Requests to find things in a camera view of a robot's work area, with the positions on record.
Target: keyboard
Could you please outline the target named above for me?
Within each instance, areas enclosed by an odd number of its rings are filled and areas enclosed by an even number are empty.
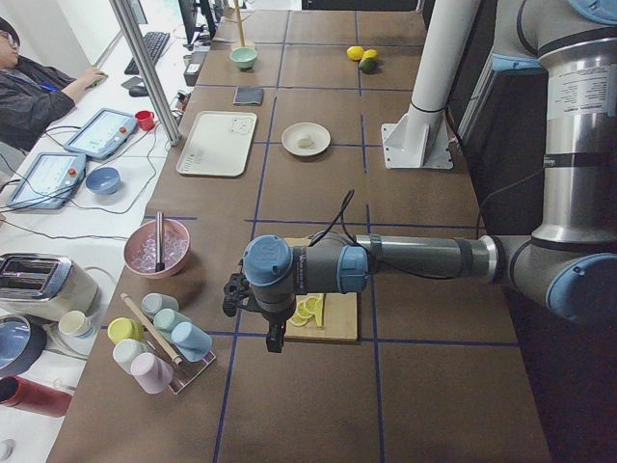
[[[161,57],[163,54],[163,48],[165,48],[165,45],[169,39],[170,34],[168,32],[146,32],[144,35],[144,42],[146,43],[148,55],[150,55],[153,63],[156,64],[158,59]],[[124,73],[128,75],[139,74],[135,60],[131,59],[130,63],[124,70]]]

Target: red mug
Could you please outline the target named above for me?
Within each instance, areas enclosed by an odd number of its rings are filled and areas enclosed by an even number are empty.
[[[0,379],[0,405],[5,407],[58,418],[67,413],[71,399],[70,394],[19,376]]]
[[[154,127],[154,113],[151,111],[140,111],[135,114],[135,119],[142,130],[149,131]]]

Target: pink cup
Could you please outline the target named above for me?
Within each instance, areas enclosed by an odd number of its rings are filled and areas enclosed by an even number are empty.
[[[154,113],[151,111],[140,111],[135,114],[135,119],[142,130],[149,131],[154,127]]]
[[[174,377],[174,369],[154,354],[139,354],[131,363],[131,374],[148,394],[162,393]]]

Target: printed label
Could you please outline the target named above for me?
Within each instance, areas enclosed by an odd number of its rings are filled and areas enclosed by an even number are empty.
[[[578,69],[549,79],[547,119],[580,114],[607,113],[614,117],[617,104],[617,65]]]

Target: glasses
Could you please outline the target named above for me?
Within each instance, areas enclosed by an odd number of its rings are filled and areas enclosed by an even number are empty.
[[[17,43],[15,38],[8,32],[0,31],[0,37],[4,37],[9,42],[10,46],[15,46],[15,47],[19,46],[19,43]]]

